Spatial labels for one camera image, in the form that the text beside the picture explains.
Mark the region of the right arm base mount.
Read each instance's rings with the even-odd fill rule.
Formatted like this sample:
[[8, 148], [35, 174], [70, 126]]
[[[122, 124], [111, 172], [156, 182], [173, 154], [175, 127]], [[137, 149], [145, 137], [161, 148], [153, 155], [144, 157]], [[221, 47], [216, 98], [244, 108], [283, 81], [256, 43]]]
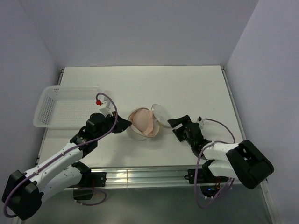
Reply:
[[199, 189], [194, 190], [195, 197], [213, 198], [228, 182], [227, 187], [231, 187], [233, 179], [224, 176], [214, 176], [208, 169], [198, 169], [196, 183]]

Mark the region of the aluminium frame rail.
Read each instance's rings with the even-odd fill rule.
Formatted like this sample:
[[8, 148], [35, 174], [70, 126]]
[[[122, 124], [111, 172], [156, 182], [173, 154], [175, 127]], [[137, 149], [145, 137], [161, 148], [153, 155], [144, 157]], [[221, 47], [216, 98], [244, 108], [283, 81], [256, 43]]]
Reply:
[[107, 189], [124, 188], [154, 188], [154, 187], [181, 187], [194, 183], [194, 168], [190, 167], [145, 167], [145, 168], [88, 168], [78, 162], [76, 166], [69, 166], [54, 177], [49, 173], [37, 178], [30, 178], [39, 185], [39, 190], [46, 189], [61, 191], [67, 187], [74, 188], [82, 179], [83, 174], [89, 172], [106, 172]]

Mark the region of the pink bra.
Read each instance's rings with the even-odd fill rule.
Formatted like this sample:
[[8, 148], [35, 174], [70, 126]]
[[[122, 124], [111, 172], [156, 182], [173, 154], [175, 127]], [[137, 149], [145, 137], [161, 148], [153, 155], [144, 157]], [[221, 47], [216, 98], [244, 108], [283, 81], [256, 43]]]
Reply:
[[157, 136], [160, 126], [152, 110], [137, 108], [131, 112], [128, 121], [132, 122], [130, 129], [133, 134], [142, 139], [149, 140]]

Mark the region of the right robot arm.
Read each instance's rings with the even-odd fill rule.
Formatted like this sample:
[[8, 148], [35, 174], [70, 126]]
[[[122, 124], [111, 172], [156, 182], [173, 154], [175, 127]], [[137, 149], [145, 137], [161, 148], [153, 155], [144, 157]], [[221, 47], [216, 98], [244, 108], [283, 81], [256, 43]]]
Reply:
[[167, 121], [177, 139], [186, 141], [193, 154], [206, 162], [195, 172], [205, 182], [217, 177], [237, 179], [248, 189], [254, 189], [274, 172], [272, 163], [250, 141], [211, 141], [202, 134], [205, 119], [192, 122], [188, 115]]

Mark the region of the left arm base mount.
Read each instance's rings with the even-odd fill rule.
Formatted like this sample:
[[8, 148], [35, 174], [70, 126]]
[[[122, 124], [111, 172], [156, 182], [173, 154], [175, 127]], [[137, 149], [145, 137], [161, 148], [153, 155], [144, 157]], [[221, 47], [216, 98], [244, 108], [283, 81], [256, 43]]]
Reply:
[[80, 182], [74, 185], [74, 188], [77, 190], [73, 190], [73, 199], [76, 202], [85, 204], [83, 201], [91, 200], [95, 196], [96, 188], [105, 187], [106, 179], [106, 172], [89, 172], [83, 174]]

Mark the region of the white plastic basket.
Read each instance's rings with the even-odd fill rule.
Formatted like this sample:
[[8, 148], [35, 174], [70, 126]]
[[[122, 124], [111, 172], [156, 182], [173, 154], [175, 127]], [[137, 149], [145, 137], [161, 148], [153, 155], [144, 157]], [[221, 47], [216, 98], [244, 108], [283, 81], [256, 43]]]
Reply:
[[96, 95], [101, 86], [48, 86], [39, 99], [33, 125], [51, 129], [81, 128], [98, 112]]

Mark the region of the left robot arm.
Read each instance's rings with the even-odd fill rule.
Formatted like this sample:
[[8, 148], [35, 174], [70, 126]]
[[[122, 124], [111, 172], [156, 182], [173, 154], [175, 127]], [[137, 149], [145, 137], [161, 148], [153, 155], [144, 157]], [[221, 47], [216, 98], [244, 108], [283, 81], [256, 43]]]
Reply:
[[8, 178], [2, 201], [8, 218], [32, 217], [42, 203], [65, 188], [92, 185], [91, 169], [81, 159], [91, 153], [98, 141], [110, 133], [119, 134], [132, 123], [116, 113], [94, 113], [79, 132], [58, 153], [25, 171], [14, 171]]

